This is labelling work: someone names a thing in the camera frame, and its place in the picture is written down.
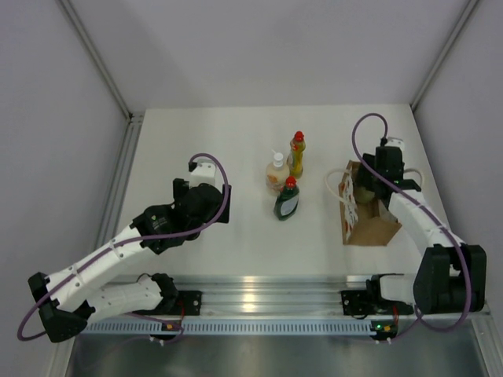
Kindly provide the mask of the pale green white-capped bottle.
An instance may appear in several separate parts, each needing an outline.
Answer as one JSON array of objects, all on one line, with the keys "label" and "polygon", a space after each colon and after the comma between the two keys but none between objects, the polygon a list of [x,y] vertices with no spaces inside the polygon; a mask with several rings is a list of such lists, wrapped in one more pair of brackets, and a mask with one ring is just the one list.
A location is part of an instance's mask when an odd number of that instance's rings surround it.
[{"label": "pale green white-capped bottle", "polygon": [[376,199],[376,194],[365,187],[358,186],[354,189],[354,199],[359,205],[367,205]]}]

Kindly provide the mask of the yellow bottle red cap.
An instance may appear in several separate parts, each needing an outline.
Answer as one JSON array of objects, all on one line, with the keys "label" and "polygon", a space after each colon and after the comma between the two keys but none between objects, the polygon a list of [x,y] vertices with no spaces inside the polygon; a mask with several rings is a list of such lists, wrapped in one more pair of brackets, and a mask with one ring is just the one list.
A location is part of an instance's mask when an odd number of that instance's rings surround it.
[{"label": "yellow bottle red cap", "polygon": [[287,159],[290,174],[296,178],[301,178],[303,174],[303,153],[306,149],[305,137],[302,131],[295,132],[290,140],[290,154]]}]

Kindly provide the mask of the cream pump lotion bottle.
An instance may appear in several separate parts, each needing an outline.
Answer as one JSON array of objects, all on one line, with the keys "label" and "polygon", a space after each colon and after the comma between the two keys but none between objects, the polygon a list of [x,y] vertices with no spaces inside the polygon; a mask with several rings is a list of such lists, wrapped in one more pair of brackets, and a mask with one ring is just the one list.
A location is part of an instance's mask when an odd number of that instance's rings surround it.
[{"label": "cream pump lotion bottle", "polygon": [[281,152],[273,151],[272,161],[266,167],[266,187],[278,196],[290,176],[290,170]]}]

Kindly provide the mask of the green bottle red label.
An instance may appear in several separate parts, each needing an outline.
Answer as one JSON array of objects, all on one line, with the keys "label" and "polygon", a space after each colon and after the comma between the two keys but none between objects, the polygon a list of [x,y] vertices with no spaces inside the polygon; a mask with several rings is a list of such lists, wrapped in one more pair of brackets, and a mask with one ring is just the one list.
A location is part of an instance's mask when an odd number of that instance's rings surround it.
[{"label": "green bottle red label", "polygon": [[278,220],[285,221],[296,212],[298,203],[299,187],[297,180],[293,176],[289,176],[276,199],[274,215]]}]

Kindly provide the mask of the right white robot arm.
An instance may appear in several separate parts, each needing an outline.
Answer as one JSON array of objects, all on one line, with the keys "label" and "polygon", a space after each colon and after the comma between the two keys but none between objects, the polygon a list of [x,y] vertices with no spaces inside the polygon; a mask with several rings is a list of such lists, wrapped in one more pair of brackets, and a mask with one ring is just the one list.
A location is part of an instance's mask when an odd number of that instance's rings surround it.
[{"label": "right white robot arm", "polygon": [[383,312],[394,302],[416,306],[423,314],[479,312],[485,304],[486,252],[455,236],[433,213],[421,187],[404,177],[403,147],[382,139],[363,155],[356,184],[376,199],[408,233],[420,252],[414,274],[383,274],[365,295],[367,306]]}]

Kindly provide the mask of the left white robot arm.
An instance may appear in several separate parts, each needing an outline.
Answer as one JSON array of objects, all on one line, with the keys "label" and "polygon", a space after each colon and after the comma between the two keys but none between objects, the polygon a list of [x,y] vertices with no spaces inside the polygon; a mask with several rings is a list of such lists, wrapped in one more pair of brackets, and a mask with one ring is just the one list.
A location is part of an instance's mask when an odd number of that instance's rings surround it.
[{"label": "left white robot arm", "polygon": [[179,292],[165,273],[109,286],[131,266],[195,240],[209,225],[228,222],[231,185],[190,187],[177,178],[174,189],[173,203],[147,207],[81,261],[58,273],[36,273],[29,278],[43,333],[52,343],[71,339],[105,318],[125,313],[168,314],[176,308]]}]

